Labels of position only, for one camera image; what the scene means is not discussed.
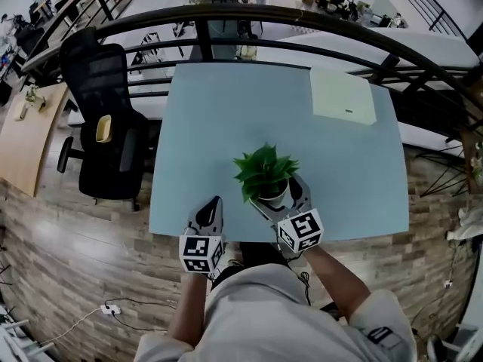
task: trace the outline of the blue tabletop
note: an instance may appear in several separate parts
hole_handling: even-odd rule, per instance
[[[227,240],[271,241],[243,203],[233,158],[265,142],[300,161],[324,240],[408,230],[408,181],[388,90],[371,86],[371,126],[313,114],[309,71],[240,63],[179,65],[168,97],[152,184],[149,230],[181,235],[189,212],[223,199]]]

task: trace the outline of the potted plant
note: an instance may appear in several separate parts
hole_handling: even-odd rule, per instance
[[[38,90],[38,86],[34,86],[34,85],[30,86],[30,89],[27,91],[27,94],[25,94],[25,100],[31,107],[37,109],[38,111],[45,106],[45,98],[37,97],[37,90]]]
[[[278,206],[288,189],[288,179],[298,169],[299,162],[291,160],[290,155],[278,158],[276,147],[268,143],[255,153],[243,153],[243,156],[243,159],[234,160],[241,169],[235,178],[243,183],[243,201],[261,200]]]

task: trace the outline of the black mesh chair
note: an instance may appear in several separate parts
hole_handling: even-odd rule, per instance
[[[141,187],[144,158],[148,152],[148,120],[132,108],[128,91],[127,62],[119,44],[99,45],[94,28],[68,37],[60,49],[60,68],[84,117],[83,152],[66,139],[57,170],[63,173],[69,157],[82,159],[79,190],[94,198],[132,199]],[[112,119],[112,139],[96,141],[97,125],[104,115]]]

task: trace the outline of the black metal railing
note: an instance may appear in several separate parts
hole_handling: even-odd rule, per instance
[[[389,56],[381,64],[365,60],[360,57],[345,54],[338,51],[328,50],[324,48],[313,47],[304,44],[295,44],[287,41],[272,41],[263,39],[248,38],[222,38],[214,37],[210,34],[210,24],[212,20],[251,20],[253,22],[265,21],[271,23],[282,23],[316,29],[319,31],[330,32],[346,38],[359,41],[363,44],[379,48],[389,53]],[[201,57],[196,60],[162,60],[153,63],[135,64],[128,67],[128,72],[143,71],[150,69],[163,69],[166,67],[174,67],[177,64],[184,63],[262,63],[277,66],[291,66],[297,68],[308,69],[306,66],[298,66],[293,64],[273,63],[269,61],[261,62],[256,60],[234,60],[219,59],[214,56],[214,48],[225,46],[228,44],[235,45],[251,45],[256,47],[278,48],[282,50],[299,51],[324,57],[331,57],[339,60],[345,60],[350,63],[360,65],[361,70],[352,72],[354,75],[360,75],[373,84],[385,85],[392,91],[398,91],[402,95],[406,95],[408,101],[411,102],[411,96],[415,95],[419,90],[430,92],[437,99],[436,103],[427,103],[428,106],[434,107],[435,112],[443,113],[444,117],[452,119],[454,112],[464,115],[465,121],[458,124],[455,130],[460,127],[466,127],[474,130],[482,116],[477,116],[474,112],[467,111],[463,103],[458,103],[451,98],[441,94],[431,88],[427,83],[429,81],[440,81],[447,84],[461,96],[467,98],[475,108],[479,109],[483,114],[483,106],[478,99],[474,97],[466,88],[459,78],[464,78],[470,69],[460,66],[438,66],[425,56],[417,53],[415,50],[381,35],[378,32],[355,26],[342,20],[336,20],[332,17],[322,16],[313,12],[304,12],[300,15],[300,11],[290,8],[268,6],[268,5],[240,5],[240,4],[222,4],[222,5],[186,5],[173,8],[165,8],[157,11],[144,12],[129,17],[123,17],[118,20],[109,21],[106,24],[96,28],[96,37],[101,40],[111,35],[122,32],[133,31],[136,29],[149,28],[152,26],[160,26],[170,23],[186,23],[194,22],[197,30],[197,38],[179,39],[170,41],[156,41],[153,43],[142,44],[134,47],[125,48],[126,54],[145,52],[150,50],[158,50],[169,47],[181,47],[187,45],[198,46]],[[60,44],[57,44],[40,54],[27,60],[23,67],[24,72],[41,74],[39,70],[47,62],[52,61],[58,55]],[[398,67],[400,60],[405,60],[414,66]],[[390,87],[388,84],[405,83],[404,87]],[[169,78],[151,79],[148,82],[135,81],[131,82],[131,86],[140,86],[145,84],[169,83]],[[159,97],[168,95],[167,91],[146,92],[131,95],[132,97]],[[459,134],[447,133],[450,139],[459,138]]]
[[[82,9],[79,11],[79,15],[76,19],[72,22],[67,22],[69,23],[67,30],[61,31],[64,20],[67,18],[69,8],[78,7],[78,5],[81,5],[79,3],[83,2],[85,2],[85,4],[82,5]],[[132,0],[89,0],[88,2],[85,0],[69,0],[57,13],[57,16],[53,19],[51,25],[45,30],[44,35],[32,50],[29,58],[34,57],[40,51],[44,50],[49,45],[49,42],[55,43],[62,41],[74,31],[85,28],[86,26],[97,26],[105,23],[107,20],[117,19],[131,2]]]
[[[429,31],[455,35],[468,41],[463,31],[436,0],[408,0],[428,23]]]

